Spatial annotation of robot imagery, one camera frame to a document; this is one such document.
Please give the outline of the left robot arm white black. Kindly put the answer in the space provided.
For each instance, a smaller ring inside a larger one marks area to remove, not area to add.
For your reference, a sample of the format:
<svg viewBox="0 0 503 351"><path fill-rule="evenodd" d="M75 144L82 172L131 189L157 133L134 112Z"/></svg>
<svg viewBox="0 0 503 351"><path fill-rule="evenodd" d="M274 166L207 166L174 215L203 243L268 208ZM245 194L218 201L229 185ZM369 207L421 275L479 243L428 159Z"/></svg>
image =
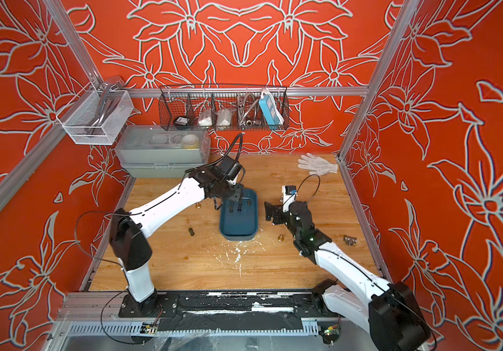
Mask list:
<svg viewBox="0 0 503 351"><path fill-rule="evenodd" d="M149 262L152 248L148 239L166 222L205 199L239 201L245 175L239 159L243 133L236 135L224 156L184 172L180 183L165 194L131 211L118 209L110 224L109 244L124 276L130 298L144 304L155 294Z"/></svg>

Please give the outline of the light blue box in basket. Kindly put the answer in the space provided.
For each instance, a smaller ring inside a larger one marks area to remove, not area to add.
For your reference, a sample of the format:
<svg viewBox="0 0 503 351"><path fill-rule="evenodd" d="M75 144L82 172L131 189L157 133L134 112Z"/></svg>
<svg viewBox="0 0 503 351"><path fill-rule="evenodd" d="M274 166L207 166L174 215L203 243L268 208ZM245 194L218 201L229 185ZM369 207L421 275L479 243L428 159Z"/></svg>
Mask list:
<svg viewBox="0 0 503 351"><path fill-rule="evenodd" d="M268 89L261 90L259 105L267 126L272 130L284 124L284 118L277 108L275 98Z"/></svg>

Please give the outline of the grey lidded storage container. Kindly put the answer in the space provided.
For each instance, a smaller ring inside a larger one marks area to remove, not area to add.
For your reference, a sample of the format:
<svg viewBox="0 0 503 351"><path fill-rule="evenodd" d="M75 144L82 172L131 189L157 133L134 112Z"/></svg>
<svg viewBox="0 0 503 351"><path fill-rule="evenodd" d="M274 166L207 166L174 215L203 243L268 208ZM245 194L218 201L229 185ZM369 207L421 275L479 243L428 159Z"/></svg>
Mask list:
<svg viewBox="0 0 503 351"><path fill-rule="evenodd" d="M181 178L208 163L211 140L205 131L129 126L115 147L121 167L135 178Z"/></svg>

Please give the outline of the small metal clamp on table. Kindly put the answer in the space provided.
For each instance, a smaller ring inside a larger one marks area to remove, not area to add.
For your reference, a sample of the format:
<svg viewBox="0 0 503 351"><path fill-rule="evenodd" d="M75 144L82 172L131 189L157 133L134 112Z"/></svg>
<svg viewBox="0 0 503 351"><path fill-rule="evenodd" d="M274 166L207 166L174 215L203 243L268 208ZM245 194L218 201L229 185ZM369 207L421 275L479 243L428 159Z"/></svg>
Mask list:
<svg viewBox="0 0 503 351"><path fill-rule="evenodd" d="M351 246L351 247L354 247L357 245L358 243L358 239L356 237L353 237L353 236L349 236L349 235L345 235L343 237L343 241L345 242L345 244L347 246Z"/></svg>

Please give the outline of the clear plastic wall bin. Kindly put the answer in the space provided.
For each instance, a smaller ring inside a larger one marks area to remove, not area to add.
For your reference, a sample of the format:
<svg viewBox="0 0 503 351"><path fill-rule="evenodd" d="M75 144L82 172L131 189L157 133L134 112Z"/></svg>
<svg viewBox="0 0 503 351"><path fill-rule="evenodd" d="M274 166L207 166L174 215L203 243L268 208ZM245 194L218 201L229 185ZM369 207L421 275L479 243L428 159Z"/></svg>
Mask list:
<svg viewBox="0 0 503 351"><path fill-rule="evenodd" d="M128 91L107 86L85 92L57 121L77 145L111 146L133 110Z"/></svg>

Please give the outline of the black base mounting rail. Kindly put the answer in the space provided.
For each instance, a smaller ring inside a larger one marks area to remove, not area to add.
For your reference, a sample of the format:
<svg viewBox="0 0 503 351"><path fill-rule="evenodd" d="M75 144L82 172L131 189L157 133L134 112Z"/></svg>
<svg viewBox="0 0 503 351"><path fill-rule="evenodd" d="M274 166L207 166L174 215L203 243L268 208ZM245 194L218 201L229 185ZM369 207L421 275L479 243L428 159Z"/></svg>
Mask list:
<svg viewBox="0 0 503 351"><path fill-rule="evenodd" d="M159 331L301 331L304 320L340 320L308 289L156 291L142 303L127 292L118 316Z"/></svg>

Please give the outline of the teal plastic storage box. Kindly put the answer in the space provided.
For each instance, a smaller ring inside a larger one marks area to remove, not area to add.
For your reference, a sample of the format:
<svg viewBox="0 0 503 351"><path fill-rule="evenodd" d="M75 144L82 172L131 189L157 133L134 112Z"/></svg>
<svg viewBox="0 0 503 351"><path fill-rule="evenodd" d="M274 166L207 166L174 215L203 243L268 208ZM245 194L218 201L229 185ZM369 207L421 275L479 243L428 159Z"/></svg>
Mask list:
<svg viewBox="0 0 503 351"><path fill-rule="evenodd" d="M259 230L257 193L245 188L239 201L224 201L219 222L220 233L228 241L251 241Z"/></svg>

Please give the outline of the white work glove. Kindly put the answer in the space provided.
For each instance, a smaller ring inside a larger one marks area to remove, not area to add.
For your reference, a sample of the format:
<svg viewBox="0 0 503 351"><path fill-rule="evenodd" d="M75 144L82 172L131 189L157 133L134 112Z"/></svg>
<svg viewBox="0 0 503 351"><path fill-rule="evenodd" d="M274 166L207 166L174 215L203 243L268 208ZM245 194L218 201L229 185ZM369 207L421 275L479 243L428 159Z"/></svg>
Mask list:
<svg viewBox="0 0 503 351"><path fill-rule="evenodd" d="M298 168L307 170L310 176L324 176L329 173L337 174L338 165L311 153L301 155L298 159Z"/></svg>

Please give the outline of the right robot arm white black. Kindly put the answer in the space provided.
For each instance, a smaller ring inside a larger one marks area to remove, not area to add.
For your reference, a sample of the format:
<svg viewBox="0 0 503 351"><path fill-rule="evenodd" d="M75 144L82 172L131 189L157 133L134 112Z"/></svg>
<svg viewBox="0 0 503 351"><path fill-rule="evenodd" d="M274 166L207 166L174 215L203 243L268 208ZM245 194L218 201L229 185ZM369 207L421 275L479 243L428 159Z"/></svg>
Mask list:
<svg viewBox="0 0 503 351"><path fill-rule="evenodd" d="M325 307L367 332L378 350L417 350L432 338L411 289L378 277L345 254L315 227L306 202L265 203L265 211L268 221L286 226L301 256L337 279L321 294Z"/></svg>

